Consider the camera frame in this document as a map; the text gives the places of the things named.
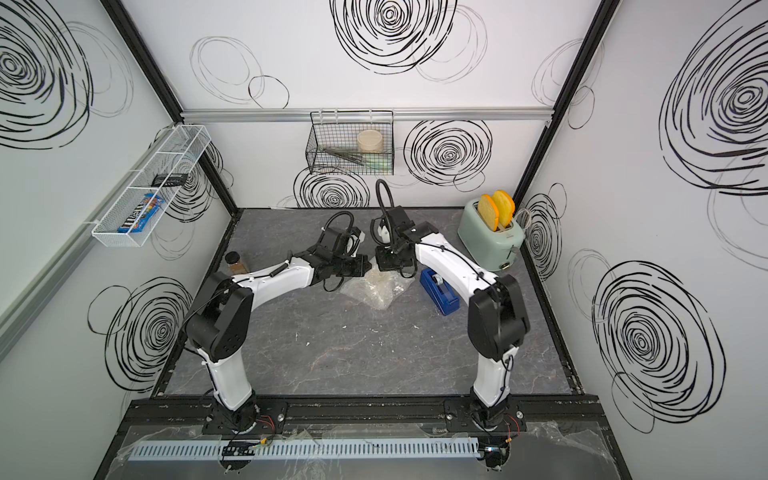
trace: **gray marble surface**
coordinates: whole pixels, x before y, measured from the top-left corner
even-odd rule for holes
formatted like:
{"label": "gray marble surface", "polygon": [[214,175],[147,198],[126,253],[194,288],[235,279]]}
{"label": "gray marble surface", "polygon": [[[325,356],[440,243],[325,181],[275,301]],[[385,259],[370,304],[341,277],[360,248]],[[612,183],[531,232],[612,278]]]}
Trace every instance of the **gray marble surface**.
{"label": "gray marble surface", "polygon": [[[253,271],[279,263],[288,249],[312,245],[331,210],[246,210],[229,250]],[[379,210],[354,210],[356,226],[368,230]],[[408,210],[416,223],[429,221],[464,254],[456,230],[462,210]],[[366,240],[360,253],[373,257]],[[511,392],[569,393],[521,257],[508,272],[521,284],[531,332],[515,358]],[[335,285],[329,279],[329,285]],[[450,395],[467,393],[475,381],[477,351],[467,337],[467,307],[443,316],[418,277],[384,311],[322,285],[265,303],[251,313],[243,362],[257,394]],[[182,352],[166,395],[201,394],[211,387],[200,359]]]}

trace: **white wire basket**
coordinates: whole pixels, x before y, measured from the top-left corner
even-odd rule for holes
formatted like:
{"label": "white wire basket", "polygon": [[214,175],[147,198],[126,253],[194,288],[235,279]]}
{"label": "white wire basket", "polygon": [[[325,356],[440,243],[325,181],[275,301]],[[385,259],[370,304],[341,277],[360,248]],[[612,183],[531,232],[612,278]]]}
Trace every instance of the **white wire basket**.
{"label": "white wire basket", "polygon": [[[120,197],[99,220],[91,235],[106,247],[141,247],[184,185],[169,187],[169,178],[190,174],[210,143],[203,125],[177,125],[146,164],[136,172]],[[155,179],[162,179],[157,184]],[[157,209],[151,213],[151,205]],[[135,221],[127,222],[133,214]],[[138,221],[151,214],[143,225]]]}

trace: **blue tape dispenser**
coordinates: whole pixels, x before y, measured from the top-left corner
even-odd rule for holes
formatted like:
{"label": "blue tape dispenser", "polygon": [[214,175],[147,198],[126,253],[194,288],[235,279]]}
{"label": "blue tape dispenser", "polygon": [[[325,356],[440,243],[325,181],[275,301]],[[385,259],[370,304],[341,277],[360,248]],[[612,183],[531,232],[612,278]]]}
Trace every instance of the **blue tape dispenser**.
{"label": "blue tape dispenser", "polygon": [[422,270],[419,282],[427,291],[429,297],[440,309],[440,313],[448,315],[458,310],[461,301],[450,285],[431,268]]}

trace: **round container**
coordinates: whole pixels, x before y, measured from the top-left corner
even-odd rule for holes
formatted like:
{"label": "round container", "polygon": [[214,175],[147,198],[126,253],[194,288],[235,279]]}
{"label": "round container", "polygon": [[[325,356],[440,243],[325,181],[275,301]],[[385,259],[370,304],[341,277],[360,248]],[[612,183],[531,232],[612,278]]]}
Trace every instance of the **round container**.
{"label": "round container", "polygon": [[229,252],[224,255],[224,261],[230,266],[230,273],[233,275],[246,275],[248,267],[245,266],[238,252]]}
{"label": "round container", "polygon": [[376,130],[363,130],[357,134],[357,147],[361,152],[381,153],[384,150],[384,137]]}

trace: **orange wire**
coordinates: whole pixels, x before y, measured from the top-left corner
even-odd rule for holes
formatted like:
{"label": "orange wire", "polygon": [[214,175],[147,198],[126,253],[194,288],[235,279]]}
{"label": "orange wire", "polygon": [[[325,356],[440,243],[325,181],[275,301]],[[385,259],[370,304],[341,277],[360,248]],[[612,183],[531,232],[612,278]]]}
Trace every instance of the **orange wire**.
{"label": "orange wire", "polygon": [[272,430],[275,430],[275,422],[272,421],[272,417],[270,417],[269,415],[262,415],[261,418],[268,419],[270,421],[270,425],[272,425]]}
{"label": "orange wire", "polygon": [[512,415],[509,415],[508,413],[505,413],[504,415],[509,417],[515,423],[515,426],[518,427],[518,435],[520,435],[520,424],[518,423],[517,420],[515,420],[515,417],[513,417]]}

